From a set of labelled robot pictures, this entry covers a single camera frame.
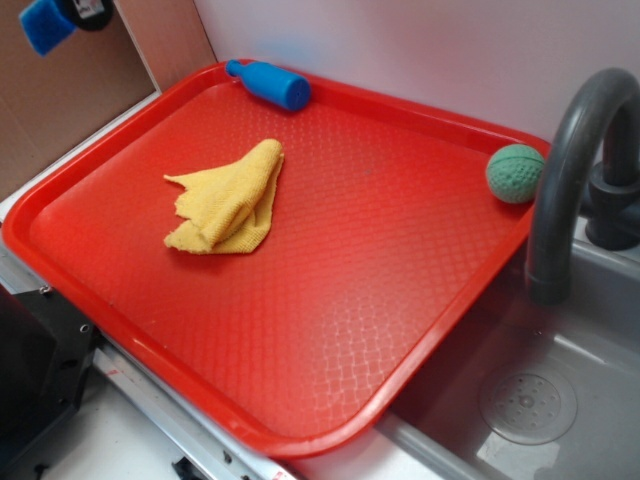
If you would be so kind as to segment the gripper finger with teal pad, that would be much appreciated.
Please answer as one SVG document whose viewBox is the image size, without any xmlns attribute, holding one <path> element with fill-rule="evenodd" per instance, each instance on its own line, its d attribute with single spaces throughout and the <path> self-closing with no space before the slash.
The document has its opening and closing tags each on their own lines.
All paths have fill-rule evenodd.
<svg viewBox="0 0 640 480">
<path fill-rule="evenodd" d="M 61 14 L 84 31 L 101 31 L 111 22 L 115 6 L 112 0 L 56 0 Z"/>
</svg>

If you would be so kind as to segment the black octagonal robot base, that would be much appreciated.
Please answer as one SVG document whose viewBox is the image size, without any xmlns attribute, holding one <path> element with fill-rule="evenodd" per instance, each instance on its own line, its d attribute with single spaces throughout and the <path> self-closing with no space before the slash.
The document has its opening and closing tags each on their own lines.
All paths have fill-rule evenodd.
<svg viewBox="0 0 640 480">
<path fill-rule="evenodd" d="M 1 477 L 80 408 L 97 341 L 57 292 L 1 289 Z"/>
</svg>

